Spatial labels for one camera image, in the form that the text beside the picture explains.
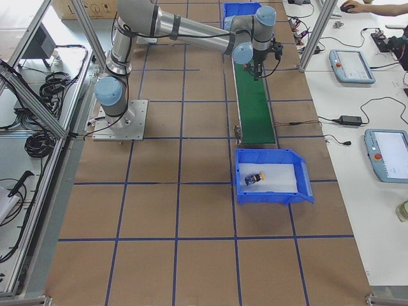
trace tablet screen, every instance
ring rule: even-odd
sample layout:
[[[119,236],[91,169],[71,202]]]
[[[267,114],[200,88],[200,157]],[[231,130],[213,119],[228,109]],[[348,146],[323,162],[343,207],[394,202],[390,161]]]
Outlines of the tablet screen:
[[[402,133],[374,132],[387,177],[408,179],[408,143]]]
[[[337,51],[346,78],[367,80],[368,71],[358,52]]]

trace blue joint cap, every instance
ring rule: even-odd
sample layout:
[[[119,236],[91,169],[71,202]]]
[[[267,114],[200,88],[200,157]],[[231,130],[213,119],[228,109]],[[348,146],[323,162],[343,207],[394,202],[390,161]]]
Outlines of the blue joint cap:
[[[115,105],[122,97],[122,91],[120,81],[112,76],[100,79],[94,88],[95,96],[103,106]]]
[[[276,21],[276,11],[270,6],[262,6],[256,10],[255,17],[264,26],[273,27]]]
[[[237,64],[246,64],[251,61],[254,55],[254,49],[251,43],[240,43],[234,51],[232,51],[232,59]]]
[[[224,19],[224,30],[225,31],[230,31],[231,30],[231,24],[232,24],[233,19],[234,19],[234,16],[225,17],[225,19]]]

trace orange button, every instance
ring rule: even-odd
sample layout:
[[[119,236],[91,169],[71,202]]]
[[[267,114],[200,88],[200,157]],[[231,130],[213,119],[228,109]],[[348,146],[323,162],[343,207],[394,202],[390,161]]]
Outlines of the orange button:
[[[374,159],[376,161],[380,161],[383,158],[383,156],[380,153],[374,154]]]

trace black handle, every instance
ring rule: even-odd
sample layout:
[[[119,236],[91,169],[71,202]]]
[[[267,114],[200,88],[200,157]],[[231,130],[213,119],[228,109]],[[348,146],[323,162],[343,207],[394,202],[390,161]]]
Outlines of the black handle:
[[[11,198],[12,196],[14,196],[18,192],[18,190],[21,188],[21,186],[23,186],[27,177],[30,177],[31,175],[34,175],[34,173],[29,170],[26,170],[23,173],[23,175],[20,177],[20,179],[17,181],[13,189],[10,191],[10,193],[8,194],[8,197]]]

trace blue plastic bin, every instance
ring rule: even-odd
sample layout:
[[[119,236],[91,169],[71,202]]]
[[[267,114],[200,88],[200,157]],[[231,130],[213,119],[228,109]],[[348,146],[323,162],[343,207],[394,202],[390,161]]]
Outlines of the blue plastic bin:
[[[293,164],[296,177],[297,193],[243,192],[240,187],[240,164]],[[235,183],[239,204],[246,202],[297,203],[309,201],[314,203],[309,174],[304,158],[290,149],[236,149],[235,150]]]
[[[256,13],[256,10],[260,7],[261,5],[258,2],[224,3],[224,18],[237,16],[237,15],[253,15]]]

